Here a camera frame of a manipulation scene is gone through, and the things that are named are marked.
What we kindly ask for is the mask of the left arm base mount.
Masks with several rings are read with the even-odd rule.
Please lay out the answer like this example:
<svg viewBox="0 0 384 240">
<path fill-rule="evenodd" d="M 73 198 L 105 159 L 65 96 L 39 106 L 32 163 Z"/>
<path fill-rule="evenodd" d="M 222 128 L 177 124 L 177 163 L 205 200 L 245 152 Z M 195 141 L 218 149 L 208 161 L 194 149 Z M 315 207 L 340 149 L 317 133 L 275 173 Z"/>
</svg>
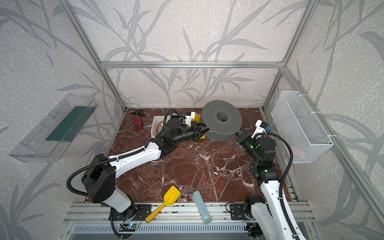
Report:
<svg viewBox="0 0 384 240">
<path fill-rule="evenodd" d="M 115 209 L 111 208 L 112 215 L 109 216 L 109 220 L 112 221 L 140 221 L 144 220 L 147 216 L 150 215 L 152 205 L 150 204 L 133 204 L 128 207 L 123 213 L 117 212 Z"/>
</svg>

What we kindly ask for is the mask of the grey perforated cable spool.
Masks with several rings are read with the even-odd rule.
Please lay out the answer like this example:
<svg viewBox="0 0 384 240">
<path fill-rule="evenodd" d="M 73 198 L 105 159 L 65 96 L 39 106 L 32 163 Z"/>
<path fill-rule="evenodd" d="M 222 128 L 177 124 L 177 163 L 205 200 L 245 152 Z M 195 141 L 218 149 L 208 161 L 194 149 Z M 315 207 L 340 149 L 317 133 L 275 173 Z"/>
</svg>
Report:
<svg viewBox="0 0 384 240">
<path fill-rule="evenodd" d="M 238 109 L 221 100 L 208 102 L 203 107 L 200 121 L 209 128 L 206 137 L 217 142 L 233 138 L 243 123 Z"/>
</svg>

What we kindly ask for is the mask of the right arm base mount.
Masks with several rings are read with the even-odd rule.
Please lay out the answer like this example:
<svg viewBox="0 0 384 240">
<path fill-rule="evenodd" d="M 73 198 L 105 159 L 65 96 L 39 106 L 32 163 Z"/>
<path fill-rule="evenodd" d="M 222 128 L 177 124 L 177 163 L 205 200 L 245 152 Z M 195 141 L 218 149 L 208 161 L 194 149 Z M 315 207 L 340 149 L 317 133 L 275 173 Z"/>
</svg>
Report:
<svg viewBox="0 0 384 240">
<path fill-rule="evenodd" d="M 254 220 L 251 214 L 245 212 L 243 204 L 230 203 L 229 212 L 233 221 L 251 221 Z"/>
</svg>

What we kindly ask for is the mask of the yellow plastic scoop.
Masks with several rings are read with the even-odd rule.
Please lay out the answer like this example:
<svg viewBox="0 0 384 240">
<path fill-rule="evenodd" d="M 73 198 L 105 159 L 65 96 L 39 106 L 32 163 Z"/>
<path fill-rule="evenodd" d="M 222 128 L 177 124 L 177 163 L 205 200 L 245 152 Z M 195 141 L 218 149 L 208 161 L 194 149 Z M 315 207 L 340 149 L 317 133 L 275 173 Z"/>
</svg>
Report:
<svg viewBox="0 0 384 240">
<path fill-rule="evenodd" d="M 180 196 L 181 192 L 175 186 L 171 186 L 164 195 L 163 204 L 147 216 L 145 218 L 145 222 L 150 223 L 163 210 L 164 207 L 173 205 Z"/>
</svg>

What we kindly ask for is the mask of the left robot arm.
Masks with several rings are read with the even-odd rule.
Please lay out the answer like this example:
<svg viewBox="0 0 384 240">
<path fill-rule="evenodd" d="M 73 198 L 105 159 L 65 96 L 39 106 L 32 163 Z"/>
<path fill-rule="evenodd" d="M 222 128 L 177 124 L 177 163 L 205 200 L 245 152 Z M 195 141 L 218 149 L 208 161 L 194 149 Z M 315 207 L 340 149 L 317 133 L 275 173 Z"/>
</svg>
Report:
<svg viewBox="0 0 384 240">
<path fill-rule="evenodd" d="M 80 196 L 91 198 L 123 214 L 133 209 L 131 198 L 116 187 L 116 179 L 126 172 L 145 163 L 166 157 L 184 141 L 197 141 L 209 128 L 196 121 L 186 124 L 186 117 L 177 111 L 171 117 L 166 114 L 163 127 L 157 135 L 135 150 L 106 157 L 99 154 L 91 164 L 71 174 L 66 182 L 67 189 Z"/>
</svg>

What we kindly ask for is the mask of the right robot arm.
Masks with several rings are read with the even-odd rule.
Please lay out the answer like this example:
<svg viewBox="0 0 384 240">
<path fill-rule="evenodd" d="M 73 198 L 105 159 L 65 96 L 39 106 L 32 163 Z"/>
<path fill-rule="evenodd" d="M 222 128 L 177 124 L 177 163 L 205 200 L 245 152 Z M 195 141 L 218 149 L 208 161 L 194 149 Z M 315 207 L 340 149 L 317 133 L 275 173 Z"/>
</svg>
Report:
<svg viewBox="0 0 384 240">
<path fill-rule="evenodd" d="M 245 148 L 255 161 L 253 176 L 263 193 L 261 196 L 248 196 L 244 202 L 244 212 L 253 218 L 267 240 L 304 240 L 284 193 L 284 182 L 293 163 L 293 150 L 288 142 L 274 133 L 257 133 L 258 140 L 251 133 L 241 129 L 236 133 L 237 142 Z M 269 135 L 281 140 L 289 151 L 289 163 L 282 176 L 273 163 L 276 142 Z"/>
</svg>

